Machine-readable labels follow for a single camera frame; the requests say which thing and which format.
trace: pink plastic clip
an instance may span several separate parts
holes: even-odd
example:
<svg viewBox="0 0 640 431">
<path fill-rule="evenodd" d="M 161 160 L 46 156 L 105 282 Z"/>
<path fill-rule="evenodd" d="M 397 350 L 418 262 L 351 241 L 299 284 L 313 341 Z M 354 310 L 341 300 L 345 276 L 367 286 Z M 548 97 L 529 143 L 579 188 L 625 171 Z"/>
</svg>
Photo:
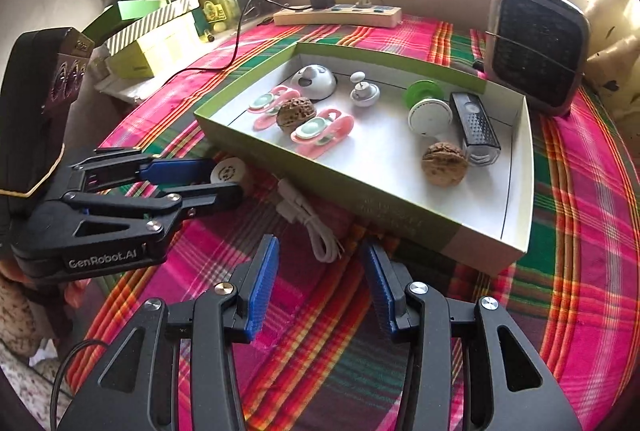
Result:
<svg viewBox="0 0 640 431">
<path fill-rule="evenodd" d="M 343 141 L 353 130 L 355 119 L 353 116 L 342 113 L 335 108 L 327 108 L 320 112 L 314 119 L 323 118 L 329 121 L 328 125 L 322 132 L 312 138 L 300 138 L 296 132 L 303 129 L 301 126 L 298 130 L 291 134 L 291 140 L 300 146 L 297 148 L 298 154 L 306 156 L 311 160 L 315 160 L 325 151 L 330 150 L 339 142 Z M 314 122 L 314 119 L 307 121 L 305 124 Z"/>
<path fill-rule="evenodd" d="M 268 127 L 273 126 L 276 122 L 276 116 L 278 114 L 278 110 L 280 107 L 290 99 L 297 99 L 300 97 L 300 92 L 294 90 L 293 88 L 289 88 L 285 85 L 278 85 L 274 88 L 271 88 L 269 91 L 270 94 L 274 96 L 274 100 L 265 105 L 260 105 L 259 107 L 254 107 L 251 104 L 247 111 L 251 114 L 262 114 L 260 117 L 255 119 L 254 122 L 254 130 L 256 132 L 260 132 L 261 130 L 266 130 Z"/>
</svg>

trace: coiled white cable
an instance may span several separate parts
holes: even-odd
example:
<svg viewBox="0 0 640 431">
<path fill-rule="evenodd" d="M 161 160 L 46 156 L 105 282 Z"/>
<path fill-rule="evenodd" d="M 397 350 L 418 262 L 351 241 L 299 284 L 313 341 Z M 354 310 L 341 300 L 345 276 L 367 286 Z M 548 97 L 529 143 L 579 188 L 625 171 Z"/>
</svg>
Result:
<svg viewBox="0 0 640 431">
<path fill-rule="evenodd" d="M 343 246 L 334 231 L 322 223 L 302 193 L 286 179 L 278 182 L 278 193 L 282 201 L 276 205 L 276 211 L 289 223 L 298 221 L 306 227 L 316 259 L 322 263 L 332 263 L 340 258 L 344 252 Z"/>
</svg>

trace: striped box lid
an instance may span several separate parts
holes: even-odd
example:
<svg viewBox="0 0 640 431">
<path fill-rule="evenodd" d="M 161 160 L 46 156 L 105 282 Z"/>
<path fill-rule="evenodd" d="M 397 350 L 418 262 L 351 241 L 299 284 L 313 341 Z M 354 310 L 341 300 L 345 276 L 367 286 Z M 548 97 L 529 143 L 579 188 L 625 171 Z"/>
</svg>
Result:
<svg viewBox="0 0 640 431">
<path fill-rule="evenodd" d="M 148 34 L 153 29 L 198 7 L 200 7 L 198 0 L 175 0 L 174 2 L 161 7 L 150 14 L 147 14 L 144 18 L 132 23 L 106 41 L 109 53 L 112 56 L 116 55 L 124 47 L 130 45 L 145 34 Z"/>
</svg>

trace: plaid tablecloth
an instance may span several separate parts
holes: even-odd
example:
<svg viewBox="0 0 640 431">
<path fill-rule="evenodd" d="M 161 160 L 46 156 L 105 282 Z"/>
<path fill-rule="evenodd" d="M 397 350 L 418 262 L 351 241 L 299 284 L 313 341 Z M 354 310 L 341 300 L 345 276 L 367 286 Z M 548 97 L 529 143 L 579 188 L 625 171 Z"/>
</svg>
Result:
<svg viewBox="0 0 640 431">
<path fill-rule="evenodd" d="M 164 156 L 215 156 L 193 111 L 216 87 L 297 40 L 357 46 L 449 65 L 482 55 L 483 35 L 406 16 L 396 29 L 354 26 L 263 26 L 242 36 L 239 58 L 216 74 L 180 75 L 136 109 L 105 146 L 141 146 Z M 218 66 L 229 48 L 201 59 Z M 190 221 L 174 239 L 166 264 L 102 281 L 106 301 L 87 337 L 111 341 L 148 297 L 192 299 L 228 279 L 253 254 L 263 233 L 281 241 L 281 265 L 262 332 L 234 349 L 242 405 L 250 430 L 393 429 L 407 348 L 378 330 L 362 267 L 353 257 L 367 231 L 383 237 L 414 278 L 449 297 L 491 294 L 507 306 L 571 401 L 586 431 L 620 395 L 640 349 L 640 220 L 638 177 L 597 98 L 581 90 L 566 118 L 531 112 L 535 199 L 529 252 L 490 278 L 383 234 L 366 220 L 316 199 L 333 220 L 346 256 L 317 262 L 306 231 L 288 225 L 267 197 L 275 179 L 254 170 L 257 187 L 231 213 Z M 121 191 L 152 191 L 141 183 Z M 100 351 L 81 354 L 69 371 L 81 385 Z M 180 423 L 190 429 L 189 350 L 182 350 Z M 460 345 L 454 346 L 452 429 L 462 416 Z"/>
</svg>

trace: yellow string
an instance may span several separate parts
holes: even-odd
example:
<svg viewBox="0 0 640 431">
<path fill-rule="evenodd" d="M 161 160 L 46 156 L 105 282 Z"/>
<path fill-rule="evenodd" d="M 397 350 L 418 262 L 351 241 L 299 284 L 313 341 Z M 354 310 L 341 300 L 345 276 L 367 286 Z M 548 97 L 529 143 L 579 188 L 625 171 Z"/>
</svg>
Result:
<svg viewBox="0 0 640 431">
<path fill-rule="evenodd" d="M 60 148 L 60 154 L 58 155 L 58 158 L 56 159 L 56 161 L 53 163 L 53 165 L 51 166 L 51 169 L 49 169 L 49 171 L 47 172 L 46 175 L 44 175 L 44 177 L 42 177 L 39 182 L 34 185 L 28 192 L 26 193 L 18 193 L 16 191 L 5 191 L 4 189 L 0 189 L 0 196 L 12 196 L 15 198 L 29 198 L 31 195 L 34 194 L 34 192 L 36 192 L 38 190 L 38 188 L 44 184 L 51 175 L 53 175 L 53 172 L 56 170 L 56 168 L 58 167 L 58 164 L 60 164 L 60 161 L 62 161 L 62 155 L 65 153 L 65 145 L 62 145 L 62 148 Z"/>
</svg>

